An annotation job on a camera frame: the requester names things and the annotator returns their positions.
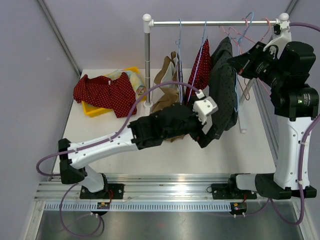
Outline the floral pastel skirt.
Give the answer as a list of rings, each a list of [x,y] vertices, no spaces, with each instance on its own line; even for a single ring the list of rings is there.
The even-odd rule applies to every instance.
[[[145,92],[146,87],[145,87],[145,83],[142,80],[142,77],[140,76],[139,73],[136,73],[132,70],[119,70],[119,69],[117,69],[109,74],[104,75],[104,76],[108,77],[114,81],[114,80],[118,79],[122,73],[127,74],[129,81],[131,83],[131,86],[132,86],[133,90],[135,91],[136,95],[140,96]]]

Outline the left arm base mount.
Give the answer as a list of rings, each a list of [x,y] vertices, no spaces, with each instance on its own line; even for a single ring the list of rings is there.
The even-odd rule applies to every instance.
[[[83,200],[122,200],[124,197],[125,185],[122,183],[109,183],[108,192],[101,190],[92,193],[86,187],[82,186],[80,191],[80,199]]]

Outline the grey dotted skirt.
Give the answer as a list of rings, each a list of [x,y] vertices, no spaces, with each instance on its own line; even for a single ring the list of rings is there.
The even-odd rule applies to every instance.
[[[238,120],[235,111],[237,94],[235,91],[236,72],[228,63],[233,57],[233,46],[229,37],[225,37],[211,55],[212,68],[209,73],[209,96],[216,102],[218,111],[211,115],[212,126],[209,134],[219,139],[223,132],[228,131]]]

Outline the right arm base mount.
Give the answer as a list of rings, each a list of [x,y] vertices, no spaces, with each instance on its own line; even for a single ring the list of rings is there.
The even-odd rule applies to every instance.
[[[228,183],[212,183],[206,188],[214,200],[256,200],[257,194],[250,190],[240,190]]]

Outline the pink hanger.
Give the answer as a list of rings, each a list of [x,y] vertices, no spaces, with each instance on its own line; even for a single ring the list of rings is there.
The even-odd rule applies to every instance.
[[[260,42],[262,42],[264,40],[264,38],[268,35],[268,33],[271,29],[270,20],[267,17],[262,18],[262,20],[265,20],[267,22],[268,29],[264,33],[264,35],[261,37]],[[271,92],[267,89],[266,85],[263,83],[263,81],[260,78],[259,78],[259,82],[260,82],[261,86],[264,88],[264,90],[266,91],[266,93],[270,96]]]
[[[252,21],[254,19],[254,13],[250,12],[245,18],[243,18],[243,20],[245,21],[245,25],[246,28],[244,29],[243,32],[238,32],[235,28],[233,28],[232,26],[228,27],[228,31],[225,30],[225,28],[223,26],[219,26],[219,34],[221,35],[222,33],[226,34],[227,37],[229,37],[230,40],[232,40],[236,47],[237,47],[237,55],[242,54],[241,51],[241,42],[243,41],[243,39],[247,39],[252,43],[256,43],[254,40],[246,37],[246,33],[248,31],[248,29],[250,28],[250,26],[252,25]],[[238,95],[238,103],[242,104],[244,102],[244,100],[248,101],[250,100],[250,94],[246,93],[241,85],[241,82],[239,80],[239,75],[236,75],[236,84],[235,84],[235,90],[238,92],[238,90],[241,90],[241,95]]]

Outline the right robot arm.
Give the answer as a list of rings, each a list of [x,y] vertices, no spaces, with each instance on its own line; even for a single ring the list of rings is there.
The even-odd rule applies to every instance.
[[[275,200],[316,197],[317,190],[308,177],[307,142],[319,119],[319,94],[306,84],[315,60],[313,47],[299,41],[291,41],[275,53],[269,45],[257,42],[248,52],[233,56],[232,45],[224,39],[211,56],[214,69],[223,67],[232,76],[258,78],[270,86],[279,129],[275,172],[231,175],[226,189],[230,197],[239,198],[250,191]]]

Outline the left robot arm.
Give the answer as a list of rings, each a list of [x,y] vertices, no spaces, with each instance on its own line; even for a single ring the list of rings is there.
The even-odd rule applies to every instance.
[[[83,143],[59,140],[59,171],[64,185],[80,184],[91,199],[111,196],[105,174],[89,165],[97,160],[123,152],[157,147],[164,140],[190,135],[196,142],[204,140],[207,118],[218,110],[216,103],[197,100],[191,106],[174,103],[148,116],[142,116],[123,130]]]

